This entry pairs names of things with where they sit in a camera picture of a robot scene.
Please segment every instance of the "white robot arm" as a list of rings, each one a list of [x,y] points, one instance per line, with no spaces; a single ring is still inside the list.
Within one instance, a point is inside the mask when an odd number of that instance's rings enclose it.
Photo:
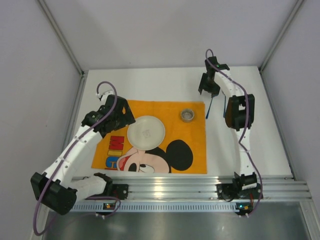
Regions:
[[[102,120],[108,112],[111,112],[109,116]],[[42,174],[36,172],[31,177],[35,198],[40,199],[42,204],[57,213],[65,215],[78,201],[102,193],[110,196],[112,180],[104,174],[96,173],[83,180],[71,181],[79,166],[87,158],[88,153],[106,134],[134,122],[135,118],[127,100],[112,94],[109,95],[105,104],[98,111],[91,111],[85,116],[70,144],[51,166]]]

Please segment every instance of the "metal floor panel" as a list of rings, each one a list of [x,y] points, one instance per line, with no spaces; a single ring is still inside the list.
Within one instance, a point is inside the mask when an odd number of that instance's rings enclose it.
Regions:
[[[58,216],[43,240],[311,239],[296,202],[264,202],[250,218],[221,212],[119,212],[103,220],[89,214]],[[48,222],[54,215],[49,214]]]

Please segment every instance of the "orange placemat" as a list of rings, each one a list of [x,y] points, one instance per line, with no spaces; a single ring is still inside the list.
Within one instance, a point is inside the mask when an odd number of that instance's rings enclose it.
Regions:
[[[97,145],[92,168],[145,173],[207,173],[203,102],[128,100],[128,103],[135,118],[149,115],[163,122],[163,142],[153,150],[140,151],[128,141],[128,126],[113,131]],[[192,122],[181,120],[183,109],[194,111]]]

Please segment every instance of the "mickey mouse ear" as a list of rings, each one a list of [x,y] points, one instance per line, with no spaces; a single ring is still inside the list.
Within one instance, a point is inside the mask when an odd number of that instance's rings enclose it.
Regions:
[[[182,140],[172,141],[166,148],[166,161],[178,171],[190,168],[194,160],[191,148]]]

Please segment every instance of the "small metal bowl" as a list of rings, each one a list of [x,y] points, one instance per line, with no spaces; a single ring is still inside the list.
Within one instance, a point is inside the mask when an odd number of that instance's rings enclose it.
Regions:
[[[186,108],[181,112],[181,119],[185,123],[190,123],[195,117],[194,111],[192,111],[190,108]]]

